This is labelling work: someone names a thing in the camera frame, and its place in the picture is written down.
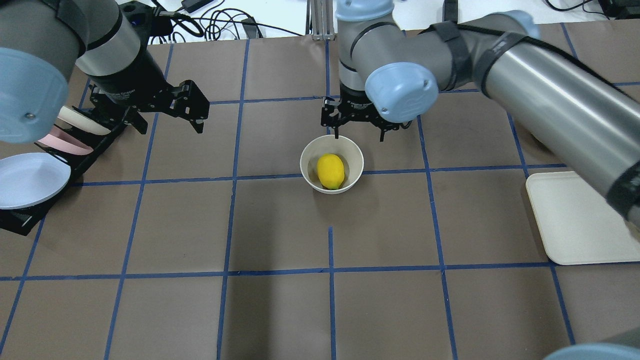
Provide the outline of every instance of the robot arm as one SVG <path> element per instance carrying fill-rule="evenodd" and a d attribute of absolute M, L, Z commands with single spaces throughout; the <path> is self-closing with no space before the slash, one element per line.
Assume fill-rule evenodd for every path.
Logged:
<path fill-rule="evenodd" d="M 340 113 L 330 115 L 336 102 L 327 99 L 324 126 L 337 128 L 366 113 L 384 134 L 383 127 L 397 129 L 426 112 L 439 90 L 473 80 L 640 225 L 640 104 L 596 74 L 522 41 L 539 37 L 524 12 L 491 14 L 460 27 L 436 24 L 435 31 L 405 38 L 393 7 L 391 0 L 338 1 Z"/>
<path fill-rule="evenodd" d="M 74 63 L 112 102 L 182 117 L 202 132 L 209 101 L 194 82 L 172 87 L 114 0 L 0 2 L 0 140 L 46 135 L 68 96 Z"/>

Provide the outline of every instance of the white tray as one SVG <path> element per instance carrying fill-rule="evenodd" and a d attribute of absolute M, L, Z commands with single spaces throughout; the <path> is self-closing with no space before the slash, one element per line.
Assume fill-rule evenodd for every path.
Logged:
<path fill-rule="evenodd" d="M 640 240 L 575 172 L 533 174 L 527 193 L 545 251 L 560 265 L 640 261 Z"/>

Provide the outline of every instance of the black cable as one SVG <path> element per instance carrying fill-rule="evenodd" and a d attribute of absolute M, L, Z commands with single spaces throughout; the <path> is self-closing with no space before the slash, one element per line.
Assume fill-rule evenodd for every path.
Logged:
<path fill-rule="evenodd" d="M 214 29 L 214 31 L 211 31 L 211 30 L 209 30 L 209 28 L 217 28 L 217 30 Z M 215 25 L 215 24 L 211 24 L 211 25 L 207 26 L 207 32 L 208 32 L 208 35 L 209 35 L 207 40 L 214 41 L 214 40 L 219 39 L 220 38 L 220 33 L 222 33 L 223 30 L 227 30 L 229 33 L 231 33 L 231 36 L 234 37 L 234 40 L 238 40 L 238 38 L 236 37 L 236 34 L 234 34 L 233 31 L 231 31 L 230 29 L 227 29 L 227 28 L 220 28 L 218 25 Z"/>
<path fill-rule="evenodd" d="M 220 7 L 222 4 L 225 3 L 225 0 L 220 1 L 220 4 L 217 4 L 216 6 L 212 6 L 210 8 L 208 8 L 206 11 L 204 11 L 204 13 L 202 13 L 201 17 L 205 17 L 210 11 L 215 10 L 216 8 Z M 211 19 L 209 19 L 209 24 L 211 25 L 211 21 L 213 18 L 213 14 L 211 14 Z M 199 21 L 200 25 L 204 28 L 204 24 L 202 24 L 202 21 Z"/>
<path fill-rule="evenodd" d="M 606 15 L 605 15 L 605 13 L 601 13 L 601 12 L 591 12 L 591 11 L 588 11 L 587 9 L 585 9 L 585 8 L 584 8 L 584 3 L 582 4 L 582 11 L 583 11 L 583 12 L 586 12 L 586 13 L 597 13 L 597 14 L 600 14 L 600 15 L 602 15 L 602 16 L 604 16 L 604 17 L 606 17 L 606 18 L 607 18 L 607 20 L 610 20 L 610 18 L 609 18 L 608 16 L 606 16 Z"/>
<path fill-rule="evenodd" d="M 194 37 L 201 38 L 201 37 L 204 36 L 204 31 L 202 30 L 200 25 L 196 22 L 196 20 L 192 19 L 191 17 L 189 17 L 187 15 L 183 15 L 183 16 L 180 16 L 178 18 L 171 18 L 171 19 L 175 22 L 175 25 L 180 26 L 182 29 L 184 29 L 184 31 L 188 32 L 189 34 L 193 35 Z M 186 22 L 192 24 L 196 28 L 196 30 L 198 32 L 196 33 L 192 29 L 189 29 L 185 24 L 182 23 L 183 21 L 186 21 Z"/>
<path fill-rule="evenodd" d="M 220 16 L 220 14 L 225 14 L 229 18 L 229 20 L 233 21 L 234 17 L 229 15 L 229 13 L 227 13 L 227 10 L 229 10 L 229 9 L 218 10 L 217 13 L 216 13 L 216 17 L 213 19 L 213 23 L 215 24 L 218 21 L 222 21 L 222 20 L 218 20 L 218 17 Z M 233 25 L 234 25 L 234 29 L 236 29 L 237 38 L 240 38 L 240 32 L 238 31 L 237 25 L 236 24 L 233 24 Z"/>
<path fill-rule="evenodd" d="M 590 3 L 592 1 L 593 0 L 584 0 L 583 2 L 579 3 L 578 5 L 572 6 L 570 8 L 558 8 L 558 7 L 554 6 L 549 0 L 545 0 L 545 3 L 547 3 L 547 5 L 549 5 L 549 7 L 551 9 L 553 9 L 553 10 L 555 10 L 557 12 L 567 12 L 567 11 L 570 11 L 570 10 L 577 9 L 577 8 L 579 8 L 581 6 L 584 6 L 586 3 Z"/>
<path fill-rule="evenodd" d="M 232 11 L 235 11 L 235 12 L 239 12 L 240 14 L 238 14 L 238 15 L 244 15 L 244 16 L 246 16 L 246 17 L 247 17 L 247 19 L 253 19 L 253 24 L 255 25 L 255 28 L 258 30 L 258 35 L 259 35 L 260 37 L 264 37 L 264 36 L 262 35 L 262 32 L 260 32 L 260 28 L 258 28 L 258 26 L 256 25 L 256 21 L 255 21 L 255 19 L 254 19 L 251 15 L 249 15 L 248 13 L 246 13 L 246 12 L 244 12 L 244 11 L 240 10 L 240 9 L 237 9 L 237 8 L 226 8 L 226 9 L 221 10 L 221 11 L 231 11 L 231 10 L 232 10 Z"/>
<path fill-rule="evenodd" d="M 209 20 L 208 18 L 205 18 L 205 17 L 192 17 L 192 19 L 194 19 L 194 20 L 200 20 L 200 19 L 202 19 L 202 20 Z M 222 21 L 222 22 L 235 22 L 236 24 L 242 24 L 242 22 L 241 22 L 241 21 L 232 21 L 232 20 L 218 20 L 218 21 Z M 287 30 L 287 29 L 279 28 L 279 27 L 277 27 L 277 26 L 271 26 L 271 25 L 262 24 L 262 23 L 259 23 L 259 22 L 256 22 L 256 23 L 255 23 L 255 25 L 256 25 L 256 26 L 264 26 L 265 28 L 271 28 L 271 29 L 275 29 L 275 30 L 284 31 L 284 32 L 286 32 L 286 33 L 289 33 L 289 34 L 292 34 L 292 35 L 297 35 L 297 36 L 299 36 L 299 37 L 303 36 L 302 34 L 298 34 L 298 33 L 293 32 L 293 31 L 291 31 L 291 30 Z"/>
<path fill-rule="evenodd" d="M 187 42 L 187 39 L 185 39 L 184 36 L 182 34 L 180 34 L 179 32 L 177 32 L 177 31 L 174 31 L 173 34 L 171 34 L 171 40 L 173 40 L 173 42 L 178 42 L 175 39 L 176 35 L 180 35 L 180 37 L 182 38 L 182 42 Z"/>

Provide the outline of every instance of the blue tape line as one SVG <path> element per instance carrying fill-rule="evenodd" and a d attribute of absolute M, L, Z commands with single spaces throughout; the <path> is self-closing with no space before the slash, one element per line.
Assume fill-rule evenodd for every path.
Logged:
<path fill-rule="evenodd" d="M 376 175 L 376 174 L 412 174 L 416 172 L 425 172 L 423 168 L 407 168 L 399 170 L 366 170 L 363 171 L 363 175 Z"/>
<path fill-rule="evenodd" d="M 240 100 L 209 101 L 210 105 L 239 104 Z"/>
<path fill-rule="evenodd" d="M 335 273 L 333 272 L 333 226 L 329 227 L 329 314 L 331 323 L 331 360 L 336 360 L 335 342 Z"/>
<path fill-rule="evenodd" d="M 245 104 L 253 104 L 256 102 L 280 102 L 280 101 L 308 101 L 308 100 L 318 100 L 323 99 L 323 96 L 303 96 L 303 97 L 275 97 L 272 99 L 243 99 L 240 100 L 222 100 L 222 101 L 209 101 L 211 105 L 221 105 L 221 104 L 239 104 L 243 102 Z"/>
<path fill-rule="evenodd" d="M 192 177 L 192 178 L 184 178 L 184 179 L 157 179 L 157 180 L 146 180 L 145 184 L 168 184 L 168 183 L 207 183 L 211 181 L 229 181 L 233 180 L 232 176 L 221 176 L 221 177 Z"/>
<path fill-rule="evenodd" d="M 225 272 L 229 270 L 229 261 L 231 255 L 231 237 L 233 233 L 234 225 L 234 211 L 236 207 L 236 187 L 237 187 L 237 169 L 238 169 L 238 155 L 240 149 L 240 132 L 242 130 L 242 114 L 244 108 L 244 90 L 246 86 L 246 68 L 249 62 L 249 44 L 250 40 L 247 39 L 244 46 L 244 60 L 242 69 L 242 82 L 240 85 L 240 102 L 238 106 L 238 123 L 236 127 L 236 146 L 234 153 L 234 170 L 233 170 L 233 185 L 231 190 L 231 205 L 229 206 L 229 223 L 227 229 L 227 248 L 225 249 Z M 218 343 L 216 345 L 216 360 L 220 360 L 222 350 L 222 334 L 225 324 L 225 307 L 227 305 L 227 283 L 228 276 L 222 278 L 222 289 L 220 291 L 220 315 L 218 317 Z"/>
<path fill-rule="evenodd" d="M 207 272 L 167 272 L 161 274 L 127 274 L 127 279 L 171 279 L 176 277 L 219 277 L 227 273 L 224 271 Z"/>
<path fill-rule="evenodd" d="M 541 164 L 541 165 L 527 165 L 527 168 L 563 168 L 565 164 Z M 456 171 L 478 171 L 478 170 L 511 170 L 521 169 L 521 165 L 495 165 L 484 167 L 443 167 L 443 168 L 430 168 L 429 172 L 456 172 Z M 414 174 L 427 171 L 423 168 L 404 168 L 404 169 L 392 169 L 392 170 L 366 170 L 363 171 L 363 175 L 376 175 L 376 174 Z M 176 179 L 153 179 L 145 180 L 145 184 L 166 184 L 166 183 L 204 183 L 210 181 L 245 181 L 245 180 L 263 180 L 263 179 L 288 179 L 294 177 L 302 177 L 302 174 L 273 174 L 273 175 L 246 175 L 246 176 L 221 176 L 221 177 L 185 177 Z M 139 185 L 142 181 L 97 181 L 92 183 L 76 183 L 73 186 L 111 186 L 111 185 Z"/>
<path fill-rule="evenodd" d="M 615 83 L 613 85 L 615 85 L 615 86 L 636 86 L 636 85 L 640 85 L 640 81 L 633 81 L 631 83 Z"/>
<path fill-rule="evenodd" d="M 80 187 L 80 186 L 111 186 L 111 185 L 140 185 L 142 181 L 140 180 L 132 180 L 132 181 L 94 181 L 88 183 L 75 183 L 71 186 Z"/>
<path fill-rule="evenodd" d="M 164 67 L 164 79 L 169 76 L 169 67 L 171 66 L 171 57 L 173 56 L 173 44 L 169 47 L 169 55 L 166 58 L 166 66 Z"/>
<path fill-rule="evenodd" d="M 440 265 L 363 266 L 334 268 L 333 272 L 391 272 L 440 270 Z"/>
<path fill-rule="evenodd" d="M 624 263 L 585 264 L 583 266 L 609 265 L 640 265 L 640 261 Z M 458 264 L 445 265 L 446 270 L 477 270 L 477 269 L 508 269 L 508 268 L 545 268 L 557 266 L 552 262 L 544 263 L 495 263 L 495 264 Z M 440 270 L 440 265 L 401 265 L 401 266 L 354 266 L 344 268 L 300 268 L 285 270 L 241 270 L 241 271 L 212 271 L 212 272 L 170 272 L 148 274 L 126 274 L 126 279 L 168 279 L 176 277 L 223 277 L 223 276 L 272 276 L 298 274 L 326 274 L 347 272 L 402 272 L 402 271 L 433 271 Z M 33 275 L 27 276 L 25 281 L 48 280 L 87 280 L 87 279 L 119 279 L 119 274 L 86 274 L 86 275 Z M 0 277 L 0 281 L 21 281 L 21 276 Z"/>
<path fill-rule="evenodd" d="M 433 182 L 431 180 L 431 171 L 429 159 L 427 157 L 427 148 L 424 141 L 424 133 L 422 132 L 422 117 L 418 115 L 418 134 L 420 134 L 420 146 L 422 149 L 422 159 L 424 160 L 425 174 L 427 175 L 427 188 L 429 192 L 429 203 L 431 205 L 431 216 L 433 217 L 433 230 L 436 237 L 436 247 L 438 249 L 438 264 L 440 265 L 442 295 L 444 296 L 444 308 L 447 315 L 447 327 L 449 329 L 449 341 L 451 342 L 451 354 L 453 360 L 458 360 L 458 348 L 456 346 L 456 335 L 453 329 L 453 317 L 451 316 L 451 304 L 449 303 L 449 287 L 447 285 L 447 274 L 445 269 L 444 254 L 442 252 L 442 242 L 440 240 L 440 226 L 438 225 L 438 213 L 436 211 L 436 202 L 433 196 Z"/>
<path fill-rule="evenodd" d="M 237 180 L 263 180 L 263 179 L 288 179 L 292 177 L 302 177 L 302 174 L 279 174 L 279 175 L 247 175 L 237 176 Z"/>
<path fill-rule="evenodd" d="M 564 25 L 563 22 L 560 23 L 560 26 L 562 27 L 564 38 L 566 39 L 566 42 L 569 44 L 569 49 L 571 49 L 571 54 L 573 55 L 574 58 L 577 59 L 578 54 L 575 52 L 575 48 L 573 47 L 573 42 L 571 42 L 571 38 L 569 37 L 569 32 L 566 30 L 566 26 Z"/>
<path fill-rule="evenodd" d="M 498 264 L 460 264 L 446 265 L 447 270 L 473 270 L 473 269 L 510 269 L 510 268 L 548 268 L 551 263 L 498 263 Z"/>
<path fill-rule="evenodd" d="M 321 274 L 330 272 L 328 268 L 302 268 L 288 270 L 242 270 L 229 271 L 228 276 L 271 276 L 271 275 L 299 275 L 299 274 Z"/>
<path fill-rule="evenodd" d="M 527 165 L 527 168 L 561 168 L 561 167 L 566 167 L 566 164 Z"/>
<path fill-rule="evenodd" d="M 107 336 L 107 345 L 104 349 L 104 360 L 109 359 L 109 353 L 111 352 L 111 341 L 113 340 L 113 331 L 115 330 L 116 319 L 118 317 L 118 309 L 120 308 L 120 299 L 122 298 L 122 288 L 127 274 L 127 267 L 129 266 L 129 256 L 131 255 L 131 245 L 133 244 L 133 238 L 136 234 L 136 225 L 138 223 L 138 215 L 140 213 L 140 204 L 142 203 L 142 195 L 145 191 L 145 180 L 147 178 L 147 170 L 149 166 L 149 159 L 151 158 L 151 149 L 154 143 L 154 135 L 156 134 L 156 126 L 158 120 L 158 113 L 154 117 L 154 123 L 151 127 L 151 134 L 149 136 L 149 145 L 147 146 L 147 156 L 145 157 L 145 166 L 142 171 L 142 183 L 140 184 L 140 190 L 138 192 L 138 200 L 136 201 L 136 209 L 133 213 L 133 220 L 131 221 L 131 230 L 129 231 L 129 240 L 127 242 L 127 249 L 124 254 L 124 261 L 122 262 L 122 271 L 120 272 L 120 281 L 118 282 L 118 291 L 116 292 L 116 300 L 113 305 L 113 312 L 111 314 L 111 324 L 109 325 L 109 335 Z"/>
<path fill-rule="evenodd" d="M 120 274 L 87 274 L 87 275 L 34 275 L 27 276 L 27 281 L 42 280 L 103 280 L 119 279 Z"/>
<path fill-rule="evenodd" d="M 322 96 L 304 96 L 304 97 L 277 97 L 274 99 L 254 99 L 254 100 L 242 100 L 245 104 L 255 102 L 279 102 L 279 101 L 309 101 L 323 99 Z"/>
<path fill-rule="evenodd" d="M 84 104 L 84 99 L 86 98 L 86 93 L 89 91 L 89 84 L 91 83 L 90 78 L 86 78 L 86 84 L 84 84 L 84 90 L 82 91 L 82 97 L 80 97 L 80 103 L 78 104 L 78 108 L 81 109 Z"/>
<path fill-rule="evenodd" d="M 11 328 L 11 322 L 13 321 L 13 317 L 15 316 L 15 311 L 18 308 L 18 302 L 20 301 L 20 296 L 22 295 L 24 281 L 26 280 L 27 274 L 29 273 L 29 268 L 31 267 L 31 262 L 33 260 L 33 254 L 35 254 L 36 252 L 36 247 L 38 246 L 38 241 L 40 240 L 40 235 L 42 234 L 42 227 L 44 226 L 45 219 L 46 219 L 46 216 L 43 217 L 42 220 L 40 221 L 40 226 L 38 226 L 38 232 L 36 233 L 36 237 L 33 240 L 33 245 L 31 246 L 31 250 L 29 251 L 29 257 L 27 258 L 27 263 L 24 265 L 24 271 L 22 272 L 22 277 L 20 278 L 20 284 L 18 285 L 18 290 L 15 293 L 15 298 L 13 299 L 13 305 L 11 306 L 11 312 L 9 313 L 9 317 L 6 320 L 6 325 L 4 327 L 2 339 L 0 340 L 0 356 L 2 355 L 4 344 L 6 343 L 6 338 L 9 335 L 9 329 Z"/>
<path fill-rule="evenodd" d="M 520 169 L 521 165 L 496 165 L 489 167 L 441 167 L 430 168 L 429 172 L 446 172 L 446 171 L 478 171 L 478 170 L 511 170 Z"/>
<path fill-rule="evenodd" d="M 522 165 L 522 171 L 524 171 L 524 177 L 529 177 L 529 169 L 527 168 L 527 162 L 524 159 L 524 153 L 522 152 L 522 146 L 520 146 L 520 139 L 518 138 L 518 132 L 516 131 L 516 124 L 513 121 L 513 117 L 507 112 L 507 119 L 509 119 L 509 126 L 511 127 L 511 133 L 513 133 L 513 140 L 516 142 L 516 149 L 518 149 L 518 156 L 520 157 L 520 164 Z"/>
<path fill-rule="evenodd" d="M 554 285 L 556 286 L 556 293 L 558 296 L 558 302 L 560 303 L 560 310 L 562 311 L 562 317 L 564 319 L 564 326 L 566 327 L 566 333 L 569 337 L 571 345 L 575 345 L 575 338 L 573 337 L 573 329 L 571 328 L 571 321 L 569 321 L 569 314 L 566 312 L 566 306 L 564 304 L 564 297 L 562 295 L 562 289 L 560 288 L 560 281 L 558 281 L 558 275 L 556 273 L 556 267 L 551 266 L 551 276 L 554 278 Z"/>

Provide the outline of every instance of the power adapter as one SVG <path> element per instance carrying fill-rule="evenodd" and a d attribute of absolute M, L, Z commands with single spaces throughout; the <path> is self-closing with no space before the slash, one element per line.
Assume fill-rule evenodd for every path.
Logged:
<path fill-rule="evenodd" d="M 182 7 L 187 10 L 188 13 L 196 12 L 201 7 L 211 3 L 214 0 L 182 0 Z"/>

